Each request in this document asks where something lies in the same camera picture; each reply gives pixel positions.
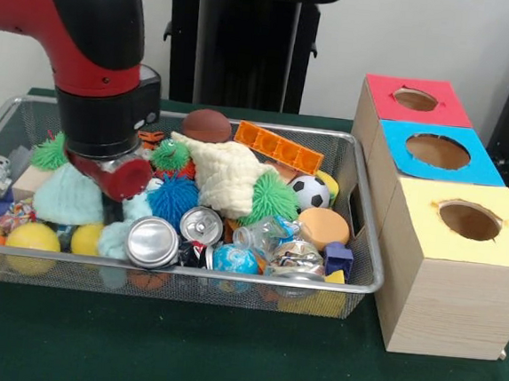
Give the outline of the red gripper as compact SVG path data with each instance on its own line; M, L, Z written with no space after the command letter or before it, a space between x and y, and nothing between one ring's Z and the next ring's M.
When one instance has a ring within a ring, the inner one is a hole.
M123 204L118 201L140 194L153 176L149 161L124 155L109 161L93 160L67 151L69 162L101 189L103 221L123 221Z

